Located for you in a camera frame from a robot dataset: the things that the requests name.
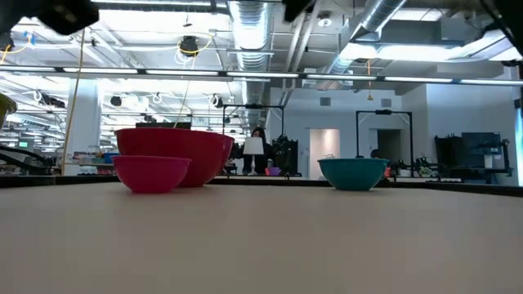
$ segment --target table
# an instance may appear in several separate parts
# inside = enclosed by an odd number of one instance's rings
[[[119,183],[0,190],[2,294],[521,294],[523,199]]]

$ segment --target red bowl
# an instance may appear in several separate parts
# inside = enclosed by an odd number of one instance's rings
[[[208,131],[174,128],[133,128],[115,132],[121,155],[189,158],[182,187],[201,187],[225,166],[234,139]]]
[[[168,193],[186,177],[190,159],[113,156],[116,175],[134,193]]]

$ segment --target ceiling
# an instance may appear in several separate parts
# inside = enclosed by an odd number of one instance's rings
[[[282,21],[283,9],[279,3],[272,3],[270,45],[270,71],[284,69],[288,51],[293,40],[293,31],[297,23],[287,24]],[[461,8],[469,3],[464,0],[451,1],[408,1],[399,10],[393,20],[422,21],[436,23],[442,16],[454,19],[465,19],[474,26],[468,18],[470,14],[462,13]],[[343,25],[353,16],[361,13],[363,0],[341,1],[324,0],[320,2],[320,11],[326,11],[332,24],[328,27],[318,25],[317,19],[312,22],[310,38],[306,51],[299,62],[298,70],[320,69],[331,63],[340,51],[338,35],[343,31]],[[33,37],[33,44],[28,45],[27,34]],[[206,47],[194,60],[186,60],[177,51],[177,44],[183,36],[197,37],[199,47]],[[15,50],[26,47],[22,52],[7,55],[4,65],[38,65],[52,67],[77,67],[80,55],[81,33],[70,36],[60,36],[47,29],[36,19],[22,19],[12,30],[15,40]],[[118,67],[118,68],[161,68],[161,69],[238,69],[230,17],[223,14],[186,13],[169,11],[101,11],[101,20],[86,29],[83,66],[84,67]],[[402,60],[369,60],[372,74],[404,75],[422,77],[437,75],[438,63],[402,61]],[[471,63],[459,66],[467,67]],[[481,72],[473,67],[474,72]],[[367,63],[352,63],[350,70],[355,74],[367,74]],[[460,76],[466,76],[463,70]],[[184,112],[202,116],[197,125],[203,129],[221,124],[221,109],[215,108],[210,102],[214,96],[221,97],[225,103],[241,104],[242,83],[239,81],[172,81],[144,79],[101,79],[105,89],[105,108],[108,112],[135,112],[136,115],[105,115],[102,123],[102,139],[111,141],[112,131],[129,127],[137,121],[142,121],[139,115],[141,109],[113,107],[110,104],[112,96],[136,95],[149,101],[148,109],[163,114],[165,120],[176,120],[181,110],[181,102],[186,95]],[[367,89],[367,82],[354,82],[352,91]],[[398,90],[402,83],[380,82],[373,85],[374,89]],[[51,126],[58,136],[62,136],[65,126],[64,109],[38,103],[39,94],[36,91],[64,101],[69,100],[70,80],[68,78],[51,78],[38,76],[0,75],[0,92],[11,96],[19,102],[21,110],[57,110],[58,114],[26,114],[23,122],[9,122],[10,126],[22,127],[21,123],[32,123],[31,127]],[[241,109],[235,113],[240,117]],[[212,118],[203,118],[207,114]],[[230,129],[242,132],[243,120],[233,118]],[[15,133],[3,132],[3,136]]]

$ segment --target small pink bowl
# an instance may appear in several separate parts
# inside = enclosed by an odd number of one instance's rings
[[[113,156],[116,175],[134,193],[169,193],[186,177],[191,160],[158,156]]]

